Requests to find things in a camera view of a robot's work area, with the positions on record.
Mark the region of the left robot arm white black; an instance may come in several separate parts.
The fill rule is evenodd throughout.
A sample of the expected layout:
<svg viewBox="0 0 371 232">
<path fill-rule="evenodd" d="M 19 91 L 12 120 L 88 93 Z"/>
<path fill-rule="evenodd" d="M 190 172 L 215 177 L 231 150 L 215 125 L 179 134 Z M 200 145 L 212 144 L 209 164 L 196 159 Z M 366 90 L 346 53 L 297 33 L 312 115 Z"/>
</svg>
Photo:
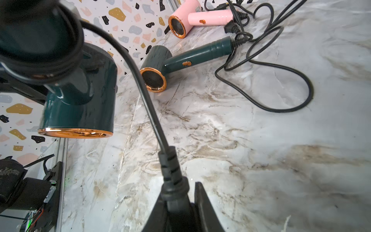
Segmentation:
<svg viewBox="0 0 371 232">
<path fill-rule="evenodd" d="M 24 232 L 56 232 L 62 200 L 64 163 L 56 162 L 51 169 L 46 163 L 54 154 L 27 165 L 12 156 L 1 159 L 1 212 L 33 211 L 22 217 Z M 27 177 L 27 168 L 42 163 L 44 178 Z"/>
</svg>

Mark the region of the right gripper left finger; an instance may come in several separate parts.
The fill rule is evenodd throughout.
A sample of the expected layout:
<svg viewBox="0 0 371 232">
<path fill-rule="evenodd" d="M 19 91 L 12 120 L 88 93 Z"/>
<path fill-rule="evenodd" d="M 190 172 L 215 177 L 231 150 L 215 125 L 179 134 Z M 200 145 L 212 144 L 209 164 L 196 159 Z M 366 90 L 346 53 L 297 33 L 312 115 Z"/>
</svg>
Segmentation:
<svg viewBox="0 0 371 232">
<path fill-rule="evenodd" d="M 168 225 L 167 204 L 159 195 L 142 232 L 167 232 Z"/>
</svg>

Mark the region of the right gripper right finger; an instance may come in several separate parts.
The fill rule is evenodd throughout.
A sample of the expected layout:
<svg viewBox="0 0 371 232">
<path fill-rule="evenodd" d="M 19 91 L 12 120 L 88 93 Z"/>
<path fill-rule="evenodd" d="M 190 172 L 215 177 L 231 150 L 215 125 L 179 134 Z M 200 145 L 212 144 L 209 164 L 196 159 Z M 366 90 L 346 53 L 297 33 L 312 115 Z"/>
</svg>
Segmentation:
<svg viewBox="0 0 371 232">
<path fill-rule="evenodd" d="M 199 232 L 225 232 L 201 182 L 195 183 L 194 199 Z"/>
</svg>

